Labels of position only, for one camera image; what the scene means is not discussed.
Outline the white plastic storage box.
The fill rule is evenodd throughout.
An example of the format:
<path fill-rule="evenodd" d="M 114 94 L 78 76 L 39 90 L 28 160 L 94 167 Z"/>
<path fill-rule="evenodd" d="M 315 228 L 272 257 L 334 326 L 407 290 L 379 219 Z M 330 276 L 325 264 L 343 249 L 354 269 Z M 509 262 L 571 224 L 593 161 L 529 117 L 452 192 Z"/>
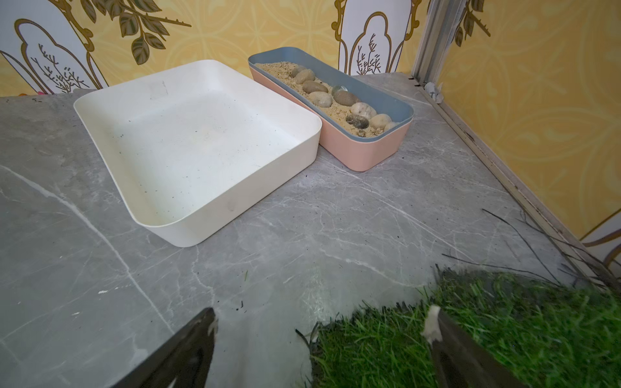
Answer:
<path fill-rule="evenodd" d="M 221 62 L 101 89 L 74 109 L 132 219 L 192 247 L 316 159 L 321 119 Z"/>

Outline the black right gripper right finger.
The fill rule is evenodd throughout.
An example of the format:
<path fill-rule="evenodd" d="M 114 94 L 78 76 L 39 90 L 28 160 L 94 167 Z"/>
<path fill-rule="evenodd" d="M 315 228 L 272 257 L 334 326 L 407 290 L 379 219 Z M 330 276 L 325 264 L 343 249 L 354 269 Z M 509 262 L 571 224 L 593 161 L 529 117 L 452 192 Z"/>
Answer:
<path fill-rule="evenodd" d="M 440 387 L 525 386 L 439 306 L 429 308 L 422 336 Z"/>

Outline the green artificial grass mat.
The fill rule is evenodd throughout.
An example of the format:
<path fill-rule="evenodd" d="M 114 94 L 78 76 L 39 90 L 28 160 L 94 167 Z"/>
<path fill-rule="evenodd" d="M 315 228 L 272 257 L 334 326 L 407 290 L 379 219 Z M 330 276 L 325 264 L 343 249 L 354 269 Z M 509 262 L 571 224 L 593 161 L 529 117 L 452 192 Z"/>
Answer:
<path fill-rule="evenodd" d="M 530 387 L 617 387 L 620 299 L 509 273 L 444 270 L 408 305 L 363 305 L 319 323 L 309 344 L 314 387 L 434 387 L 424 322 L 431 305 Z"/>

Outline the pink blue sand tray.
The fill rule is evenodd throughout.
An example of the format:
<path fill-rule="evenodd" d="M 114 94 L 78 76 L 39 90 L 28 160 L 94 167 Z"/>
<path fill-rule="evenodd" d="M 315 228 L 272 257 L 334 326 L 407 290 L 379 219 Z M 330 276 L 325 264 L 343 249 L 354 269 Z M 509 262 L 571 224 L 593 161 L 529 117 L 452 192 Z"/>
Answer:
<path fill-rule="evenodd" d="M 396 126 L 377 137 L 358 137 L 337 124 L 327 113 L 313 105 L 301 93 L 259 68 L 280 61 L 305 66 L 330 86 L 343 86 L 380 113 L 396 120 Z M 367 85 L 294 47 L 283 47 L 257 53 L 248 59 L 253 79 L 279 95 L 312 111 L 321 118 L 320 145 L 352 171 L 368 171 L 399 150 L 414 118 L 413 108 L 386 92 Z"/>

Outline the beige pebble in tray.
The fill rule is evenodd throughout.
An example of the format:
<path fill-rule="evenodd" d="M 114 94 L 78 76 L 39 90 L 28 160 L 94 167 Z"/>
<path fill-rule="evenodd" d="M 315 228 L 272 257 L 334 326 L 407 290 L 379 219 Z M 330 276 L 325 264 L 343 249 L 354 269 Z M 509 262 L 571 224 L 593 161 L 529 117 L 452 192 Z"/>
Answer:
<path fill-rule="evenodd" d="M 333 104 L 333 97 L 328 92 L 312 92 L 308 95 L 308 99 L 320 108 L 330 108 Z"/>

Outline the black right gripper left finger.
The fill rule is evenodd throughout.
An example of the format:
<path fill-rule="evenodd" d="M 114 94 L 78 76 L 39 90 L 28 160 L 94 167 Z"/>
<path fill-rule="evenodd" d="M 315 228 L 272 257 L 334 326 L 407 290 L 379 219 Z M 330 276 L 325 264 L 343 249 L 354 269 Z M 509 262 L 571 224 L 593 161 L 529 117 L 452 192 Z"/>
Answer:
<path fill-rule="evenodd" d="M 213 360 L 217 315 L 200 311 L 116 387 L 204 387 Z"/>

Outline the grey pebble in tray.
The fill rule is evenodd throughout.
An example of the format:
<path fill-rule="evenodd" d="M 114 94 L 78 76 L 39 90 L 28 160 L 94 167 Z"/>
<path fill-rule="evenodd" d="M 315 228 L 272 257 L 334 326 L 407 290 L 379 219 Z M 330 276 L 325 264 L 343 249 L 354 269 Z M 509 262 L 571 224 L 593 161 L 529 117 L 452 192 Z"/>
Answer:
<path fill-rule="evenodd" d="M 345 90 L 338 90 L 333 93 L 333 100 L 340 105 L 351 107 L 354 104 L 358 103 L 360 100 L 356 95 L 351 92 Z"/>

